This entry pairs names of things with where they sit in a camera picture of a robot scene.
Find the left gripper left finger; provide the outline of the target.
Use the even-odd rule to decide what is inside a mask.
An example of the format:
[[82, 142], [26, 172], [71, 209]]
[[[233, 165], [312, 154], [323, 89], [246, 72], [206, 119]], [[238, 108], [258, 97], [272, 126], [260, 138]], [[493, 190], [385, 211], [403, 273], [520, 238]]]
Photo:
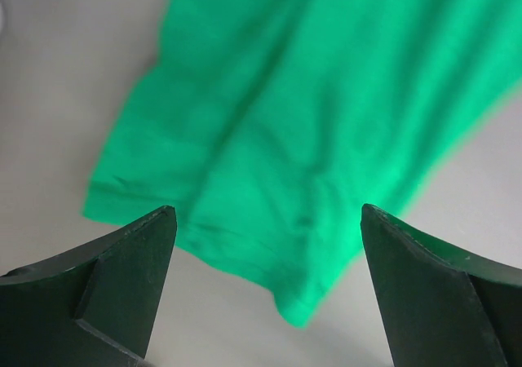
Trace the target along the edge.
[[1, 277], [3, 366], [147, 366], [175, 245], [162, 206]]

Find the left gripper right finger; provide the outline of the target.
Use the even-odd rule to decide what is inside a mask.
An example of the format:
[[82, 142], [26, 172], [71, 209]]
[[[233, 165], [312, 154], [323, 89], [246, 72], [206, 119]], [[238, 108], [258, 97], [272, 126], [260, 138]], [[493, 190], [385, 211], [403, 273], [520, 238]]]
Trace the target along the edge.
[[376, 206], [361, 235], [395, 366], [519, 366], [521, 270], [442, 241]]

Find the green t shirt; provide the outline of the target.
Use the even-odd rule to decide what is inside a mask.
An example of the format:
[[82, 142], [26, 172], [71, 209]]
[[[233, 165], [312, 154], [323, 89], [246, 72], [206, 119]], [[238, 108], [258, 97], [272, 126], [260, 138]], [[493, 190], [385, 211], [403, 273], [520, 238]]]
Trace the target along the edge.
[[177, 246], [304, 327], [361, 252], [521, 78], [521, 0], [170, 0], [84, 215], [175, 208]]

